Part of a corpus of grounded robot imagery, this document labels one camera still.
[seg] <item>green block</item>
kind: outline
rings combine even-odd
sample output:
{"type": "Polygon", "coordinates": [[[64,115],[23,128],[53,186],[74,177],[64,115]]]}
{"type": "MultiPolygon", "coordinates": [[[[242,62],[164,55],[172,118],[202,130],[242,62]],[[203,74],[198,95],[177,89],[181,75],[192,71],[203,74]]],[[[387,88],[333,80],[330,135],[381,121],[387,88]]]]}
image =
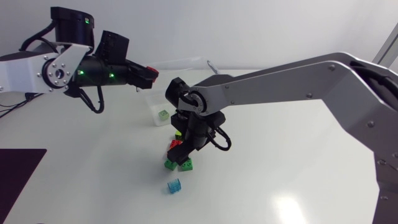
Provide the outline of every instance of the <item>green block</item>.
{"type": "Polygon", "coordinates": [[[174,170],[177,167],[177,163],[167,159],[166,162],[164,162],[164,166],[170,170],[174,170]]]}
{"type": "Polygon", "coordinates": [[[179,140],[179,141],[183,141],[184,140],[183,137],[182,137],[182,133],[180,131],[178,131],[178,130],[175,132],[175,139],[179,140]]]}
{"type": "Polygon", "coordinates": [[[166,110],[162,110],[161,112],[159,112],[159,117],[162,121],[165,121],[169,118],[169,113],[166,110]]]}
{"type": "Polygon", "coordinates": [[[192,160],[189,158],[186,162],[184,162],[181,166],[182,171],[193,170],[192,160]]]}

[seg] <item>stacked blocks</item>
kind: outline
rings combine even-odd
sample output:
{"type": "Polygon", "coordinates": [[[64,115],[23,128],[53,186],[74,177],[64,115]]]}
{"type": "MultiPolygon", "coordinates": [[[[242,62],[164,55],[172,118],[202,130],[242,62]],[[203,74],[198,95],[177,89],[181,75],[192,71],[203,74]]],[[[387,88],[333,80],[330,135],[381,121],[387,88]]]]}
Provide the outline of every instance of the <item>stacked blocks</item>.
{"type": "Polygon", "coordinates": [[[181,166],[182,171],[193,170],[193,164],[191,158],[185,161],[181,166]]]}
{"type": "Polygon", "coordinates": [[[159,112],[159,117],[162,121],[165,121],[169,118],[169,113],[166,110],[162,110],[161,112],[159,112]]]}
{"type": "Polygon", "coordinates": [[[175,132],[175,138],[176,138],[176,140],[183,141],[182,133],[181,133],[180,131],[177,130],[177,131],[175,132]]]}
{"type": "Polygon", "coordinates": [[[175,179],[167,183],[170,189],[170,193],[174,194],[175,192],[179,192],[181,190],[181,183],[179,179],[175,179]]]}
{"type": "MultiPolygon", "coordinates": [[[[174,146],[177,146],[177,145],[179,145],[179,144],[181,144],[182,142],[181,141],[178,141],[178,140],[173,140],[172,141],[172,143],[170,144],[170,149],[172,149],[174,146]]],[[[172,161],[170,161],[170,159],[167,159],[165,162],[164,162],[164,167],[166,167],[166,168],[168,168],[168,169],[170,169],[170,170],[175,170],[175,168],[177,167],[177,163],[176,162],[172,162],[172,161]]]]}

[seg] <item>transparent container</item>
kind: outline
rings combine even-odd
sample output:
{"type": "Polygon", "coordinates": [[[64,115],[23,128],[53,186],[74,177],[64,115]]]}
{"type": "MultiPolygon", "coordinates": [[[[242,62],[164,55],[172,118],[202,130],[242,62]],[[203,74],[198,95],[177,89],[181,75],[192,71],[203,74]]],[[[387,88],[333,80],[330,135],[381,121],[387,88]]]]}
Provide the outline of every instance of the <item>transparent container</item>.
{"type": "Polygon", "coordinates": [[[218,69],[204,57],[149,63],[147,66],[158,70],[159,77],[150,90],[139,90],[139,94],[145,97],[156,126],[170,124],[170,117],[175,113],[175,107],[165,98],[166,89],[174,78],[180,77],[187,85],[193,86],[218,74],[218,69]],[[159,116],[163,110],[169,113],[165,120],[159,116]]]}

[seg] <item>cable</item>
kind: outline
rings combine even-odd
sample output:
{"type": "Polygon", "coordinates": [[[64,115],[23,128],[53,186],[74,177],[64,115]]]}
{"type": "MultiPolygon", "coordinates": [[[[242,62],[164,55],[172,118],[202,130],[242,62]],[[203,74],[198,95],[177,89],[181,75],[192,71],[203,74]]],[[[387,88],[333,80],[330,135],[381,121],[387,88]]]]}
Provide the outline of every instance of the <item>cable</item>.
{"type": "Polygon", "coordinates": [[[46,43],[51,48],[52,51],[54,51],[55,53],[58,53],[57,48],[53,44],[51,44],[51,42],[48,41],[47,39],[45,39],[43,37],[39,37],[37,40],[40,40],[40,41],[46,43]]]}
{"type": "Polygon", "coordinates": [[[24,101],[22,101],[22,102],[16,104],[14,107],[12,107],[12,108],[10,108],[10,109],[6,109],[6,110],[0,111],[0,112],[7,111],[7,112],[5,112],[4,114],[0,115],[0,118],[2,118],[2,117],[4,117],[5,115],[11,113],[11,111],[13,111],[13,110],[16,110],[16,109],[18,109],[18,108],[21,108],[21,107],[25,106],[27,103],[29,103],[30,101],[36,99],[37,97],[39,97],[39,96],[41,96],[41,95],[43,95],[43,93],[40,93],[40,94],[38,94],[38,95],[35,95],[34,97],[32,97],[32,99],[24,100],[24,101]]]}
{"type": "Polygon", "coordinates": [[[377,81],[380,85],[386,87],[397,99],[398,99],[398,85],[388,76],[380,75],[377,72],[360,66],[353,66],[355,72],[359,72],[360,75],[371,78],[377,81]]]}
{"type": "Polygon", "coordinates": [[[80,89],[80,98],[85,102],[85,104],[96,114],[100,114],[104,111],[105,105],[104,105],[104,96],[102,94],[102,89],[101,86],[97,86],[97,92],[98,92],[98,98],[99,98],[99,108],[98,110],[95,109],[93,102],[91,102],[90,97],[86,94],[86,92],[82,89],[80,89]]]}
{"type": "Polygon", "coordinates": [[[0,105],[0,106],[2,106],[2,107],[13,107],[13,106],[16,106],[16,105],[18,105],[18,103],[17,104],[14,104],[14,105],[9,105],[9,106],[5,106],[5,105],[0,105]]]}
{"type": "Polygon", "coordinates": [[[227,147],[220,146],[220,145],[213,139],[213,137],[212,137],[209,133],[206,133],[206,137],[207,137],[207,138],[209,139],[209,141],[210,141],[214,146],[216,146],[218,149],[221,149],[222,151],[228,151],[228,150],[231,148],[231,146],[232,146],[231,139],[230,139],[229,136],[224,132],[224,130],[222,130],[220,127],[216,128],[215,131],[216,131],[218,134],[220,134],[221,136],[223,136],[223,137],[225,138],[225,141],[226,141],[226,143],[228,144],[227,147]]]}
{"type": "Polygon", "coordinates": [[[53,20],[50,25],[48,25],[46,28],[44,28],[42,31],[36,33],[32,37],[29,37],[27,40],[24,41],[24,43],[21,45],[21,48],[19,51],[25,51],[28,46],[33,43],[33,41],[37,40],[38,38],[43,37],[45,34],[48,34],[54,27],[58,24],[57,21],[53,20]]]}

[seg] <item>white robotic arm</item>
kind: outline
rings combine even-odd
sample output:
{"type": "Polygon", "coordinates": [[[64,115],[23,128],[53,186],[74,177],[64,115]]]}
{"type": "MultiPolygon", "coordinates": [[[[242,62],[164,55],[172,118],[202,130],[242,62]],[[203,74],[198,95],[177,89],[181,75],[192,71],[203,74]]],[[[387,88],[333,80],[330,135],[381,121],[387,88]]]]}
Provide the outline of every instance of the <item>white robotic arm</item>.
{"type": "Polygon", "coordinates": [[[0,93],[65,93],[81,98],[95,113],[104,110],[101,86],[135,85],[151,88],[158,71],[126,59],[129,39],[104,31],[94,55],[94,18],[84,12],[51,8],[51,24],[27,39],[20,52],[0,57],[0,93]],[[55,28],[57,42],[42,36],[55,28]],[[33,52],[27,47],[35,40],[44,44],[33,52]],[[97,110],[84,86],[97,86],[97,110]]]}
{"type": "Polygon", "coordinates": [[[220,128],[227,106],[323,100],[341,127],[375,154],[379,201],[374,223],[398,223],[398,76],[344,53],[232,77],[214,75],[193,87],[177,78],[166,98],[177,108],[172,124],[185,136],[168,152],[179,164],[211,142],[227,151],[231,140],[220,128]],[[215,133],[227,147],[218,145],[215,133]]]}

